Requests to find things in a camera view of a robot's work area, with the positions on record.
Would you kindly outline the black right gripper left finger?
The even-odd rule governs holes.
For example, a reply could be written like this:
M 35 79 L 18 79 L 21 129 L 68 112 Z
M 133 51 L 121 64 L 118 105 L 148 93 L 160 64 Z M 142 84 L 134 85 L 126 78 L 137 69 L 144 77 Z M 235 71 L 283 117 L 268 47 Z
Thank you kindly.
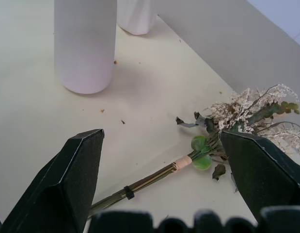
M 81 233 L 94 199 L 104 130 L 69 138 L 38 172 L 0 233 Z

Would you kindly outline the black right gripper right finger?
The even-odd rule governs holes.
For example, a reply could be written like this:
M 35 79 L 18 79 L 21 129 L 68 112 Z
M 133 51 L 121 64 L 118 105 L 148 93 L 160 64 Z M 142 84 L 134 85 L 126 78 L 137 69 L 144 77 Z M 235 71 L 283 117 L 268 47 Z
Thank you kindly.
M 223 131 L 220 137 L 236 186 L 255 219 L 269 206 L 300 205 L 300 165 L 270 140 Z

